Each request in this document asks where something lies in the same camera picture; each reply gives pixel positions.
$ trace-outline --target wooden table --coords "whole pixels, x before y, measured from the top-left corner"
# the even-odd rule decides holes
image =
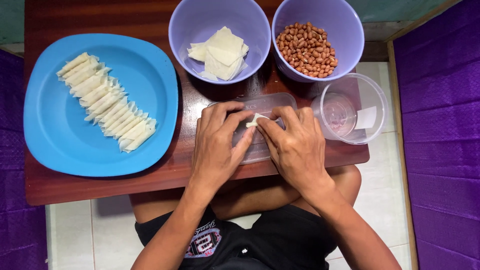
[[[275,65],[272,53],[249,79],[229,86],[198,80],[176,61],[168,44],[168,22],[178,0],[27,0],[25,3],[25,89],[41,52],[54,41],[83,33],[111,33],[146,40],[172,60],[179,77],[179,111],[172,142],[152,167],[111,178],[80,177],[50,170],[25,148],[25,193],[30,205],[92,199],[185,186],[191,169],[196,120],[212,101],[287,92],[299,108],[309,106],[323,89],[320,83],[287,79]],[[281,0],[259,0],[270,23]],[[367,162],[368,146],[327,141],[325,165]],[[269,161],[240,166],[232,179],[277,174]]]

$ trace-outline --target lavender bowl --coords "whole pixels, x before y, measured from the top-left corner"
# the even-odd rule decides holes
[[[285,26],[295,22],[311,22],[328,33],[327,39],[335,48],[335,58],[338,58],[338,66],[330,76],[323,79],[305,76],[282,57],[275,39]],[[360,60],[365,38],[358,15],[345,0],[285,0],[273,17],[272,41],[275,44],[275,61],[282,73],[294,81],[310,83],[335,80],[349,73]]]
[[[213,81],[199,76],[204,63],[188,57],[190,43],[205,42],[217,30],[228,27],[250,47],[245,62],[248,67],[230,81]],[[173,55],[182,67],[200,80],[229,85],[254,74],[265,62],[270,50],[270,24],[262,8],[253,0],[183,0],[172,14],[168,39]]]

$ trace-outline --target person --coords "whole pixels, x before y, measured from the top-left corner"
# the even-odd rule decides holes
[[[132,270],[321,270],[337,245],[352,269],[401,269],[352,207],[358,169],[325,168],[325,138],[311,108],[274,108],[270,119],[281,117],[285,130],[257,120],[281,177],[227,182],[256,129],[232,147],[234,130],[252,116],[243,106],[229,101],[202,111],[184,189],[130,195],[145,246]],[[241,111],[226,117],[233,110]],[[251,229],[225,221],[257,212]]]

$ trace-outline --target clear plastic tub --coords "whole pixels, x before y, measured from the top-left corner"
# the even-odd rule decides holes
[[[349,73],[329,83],[311,105],[326,139],[366,144],[383,130],[388,105],[383,90],[367,76]]]
[[[253,113],[259,113],[266,117],[270,116],[272,109],[278,106],[292,106],[294,110],[297,109],[297,102],[294,97],[289,93],[277,93],[269,94],[256,97],[248,98],[237,98],[233,99],[234,101],[239,101],[245,103],[243,110],[251,110]],[[216,104],[217,102],[211,103],[209,107]],[[282,122],[282,119],[277,122],[279,126],[285,129],[285,126]],[[232,146],[237,145],[238,141],[241,139],[245,130],[247,130],[246,123],[253,120],[253,115],[244,121],[240,122],[237,129],[233,133]],[[265,142],[264,137],[260,132],[255,132],[253,135],[252,145],[248,148],[242,164],[249,164],[254,162],[259,162],[263,160],[268,160],[270,158],[270,151],[268,150],[267,143]]]

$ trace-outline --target purple cloth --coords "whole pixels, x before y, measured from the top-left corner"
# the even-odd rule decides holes
[[[0,50],[0,270],[47,270],[45,207],[25,200],[23,69]]]
[[[394,47],[420,269],[480,269],[480,1]]]

